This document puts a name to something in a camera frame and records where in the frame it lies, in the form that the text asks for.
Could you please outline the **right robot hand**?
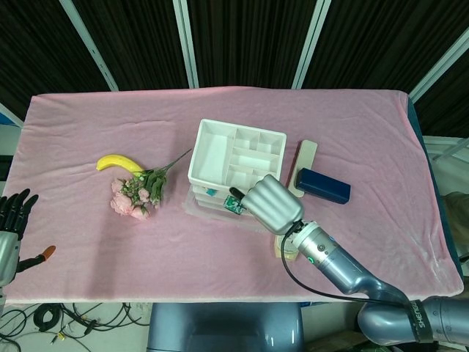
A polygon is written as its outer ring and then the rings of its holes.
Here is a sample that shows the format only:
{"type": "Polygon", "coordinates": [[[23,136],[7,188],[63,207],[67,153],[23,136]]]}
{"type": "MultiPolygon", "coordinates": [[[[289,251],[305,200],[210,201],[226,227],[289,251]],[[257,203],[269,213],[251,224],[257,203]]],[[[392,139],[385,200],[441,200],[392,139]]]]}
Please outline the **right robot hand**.
{"type": "Polygon", "coordinates": [[[245,194],[235,187],[230,187],[229,192],[274,235],[287,235],[304,225],[303,205],[272,175],[264,176],[245,194]]]}

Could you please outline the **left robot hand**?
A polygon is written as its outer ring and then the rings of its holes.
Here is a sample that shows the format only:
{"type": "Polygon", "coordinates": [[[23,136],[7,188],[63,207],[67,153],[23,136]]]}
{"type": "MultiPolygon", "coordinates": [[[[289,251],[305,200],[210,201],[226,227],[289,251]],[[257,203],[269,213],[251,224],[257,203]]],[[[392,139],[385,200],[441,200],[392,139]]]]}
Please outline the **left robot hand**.
{"type": "Polygon", "coordinates": [[[1,197],[1,288],[11,283],[16,274],[47,261],[56,251],[52,245],[35,257],[20,259],[29,214],[38,199],[37,194],[30,196],[29,188],[1,197]]]}

